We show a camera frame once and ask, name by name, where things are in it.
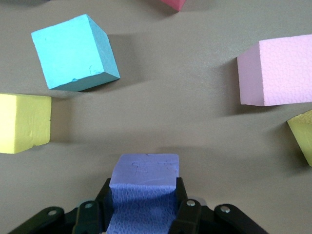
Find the cube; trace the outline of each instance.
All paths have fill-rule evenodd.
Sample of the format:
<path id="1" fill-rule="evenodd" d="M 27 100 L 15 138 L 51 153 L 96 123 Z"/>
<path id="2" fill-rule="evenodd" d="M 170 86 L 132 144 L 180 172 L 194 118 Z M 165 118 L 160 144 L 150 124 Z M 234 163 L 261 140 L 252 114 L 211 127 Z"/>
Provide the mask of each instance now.
<path id="1" fill-rule="evenodd" d="M 308 164 L 312 166 L 312 110 L 287 122 Z"/>
<path id="2" fill-rule="evenodd" d="M 0 153 L 50 141 L 51 97 L 1 93 L 0 111 Z"/>
<path id="3" fill-rule="evenodd" d="M 241 104 L 312 101 L 312 35 L 262 40 L 237 64 Z"/>
<path id="4" fill-rule="evenodd" d="M 120 78 L 106 33 L 86 14 L 31 35 L 49 89 L 76 92 Z"/>
<path id="5" fill-rule="evenodd" d="M 115 211 L 107 234 L 167 234 L 176 218 L 178 169 L 178 155 L 122 155 L 110 182 Z"/>
<path id="6" fill-rule="evenodd" d="M 161 0 L 161 1 L 171 6 L 173 9 L 180 11 L 186 0 Z"/>

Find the gray tabletop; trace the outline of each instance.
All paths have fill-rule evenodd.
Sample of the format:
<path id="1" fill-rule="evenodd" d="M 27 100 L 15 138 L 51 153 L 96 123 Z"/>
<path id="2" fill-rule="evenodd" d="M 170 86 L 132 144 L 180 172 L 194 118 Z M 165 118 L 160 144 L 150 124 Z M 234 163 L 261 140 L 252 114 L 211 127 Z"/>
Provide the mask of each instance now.
<path id="1" fill-rule="evenodd" d="M 0 154 L 0 233 L 93 199 L 125 153 L 176 153 L 189 196 L 231 203 L 272 234 L 312 233 L 312 169 L 286 120 L 311 103 L 240 105 L 236 57 L 310 34 L 311 0 L 0 0 L 0 92 L 53 97 L 51 143 Z M 121 79 L 49 90 L 31 32 L 88 14 Z"/>

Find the screw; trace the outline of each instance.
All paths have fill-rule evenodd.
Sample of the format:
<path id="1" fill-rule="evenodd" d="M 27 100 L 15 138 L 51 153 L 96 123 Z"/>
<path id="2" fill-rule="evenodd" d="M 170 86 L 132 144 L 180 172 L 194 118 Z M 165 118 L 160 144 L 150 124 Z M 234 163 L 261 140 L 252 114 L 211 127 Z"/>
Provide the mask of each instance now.
<path id="1" fill-rule="evenodd" d="M 227 206 L 221 206 L 220 209 L 221 209 L 222 212 L 227 213 L 227 214 L 228 214 L 229 212 L 231 212 L 230 208 L 227 207 Z"/>
<path id="2" fill-rule="evenodd" d="M 196 203 L 195 203 L 193 200 L 188 200 L 188 201 L 186 202 L 186 204 L 187 204 L 188 206 L 195 206 L 195 205 L 196 205 Z"/>
<path id="3" fill-rule="evenodd" d="M 57 211 L 56 210 L 52 210 L 48 213 L 49 216 L 53 216 L 56 215 Z"/>
<path id="4" fill-rule="evenodd" d="M 89 208 L 91 208 L 92 206 L 93 206 L 92 203 L 88 203 L 88 204 L 86 204 L 86 205 L 84 206 L 84 208 L 89 209 Z"/>

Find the hot pink block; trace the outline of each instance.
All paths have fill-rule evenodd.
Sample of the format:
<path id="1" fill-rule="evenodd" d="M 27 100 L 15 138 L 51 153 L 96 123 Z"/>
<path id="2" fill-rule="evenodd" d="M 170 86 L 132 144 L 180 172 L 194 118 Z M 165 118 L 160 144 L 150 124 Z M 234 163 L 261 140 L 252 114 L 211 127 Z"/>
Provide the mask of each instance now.
<path id="1" fill-rule="evenodd" d="M 312 102 L 312 35 L 261 40 L 237 64 L 241 104 Z"/>
<path id="2" fill-rule="evenodd" d="M 173 9 L 180 11 L 186 0 L 161 0 L 161 1 L 168 4 Z"/>

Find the yellow foam cube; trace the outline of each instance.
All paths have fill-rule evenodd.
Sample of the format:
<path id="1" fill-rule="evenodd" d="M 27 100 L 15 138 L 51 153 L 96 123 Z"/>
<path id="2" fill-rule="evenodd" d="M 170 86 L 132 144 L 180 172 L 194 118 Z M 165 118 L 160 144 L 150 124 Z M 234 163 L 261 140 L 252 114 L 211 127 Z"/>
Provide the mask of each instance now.
<path id="1" fill-rule="evenodd" d="M 312 166 L 312 110 L 287 121 L 308 164 Z"/>
<path id="2" fill-rule="evenodd" d="M 0 153 L 50 141 L 51 97 L 0 93 Z"/>

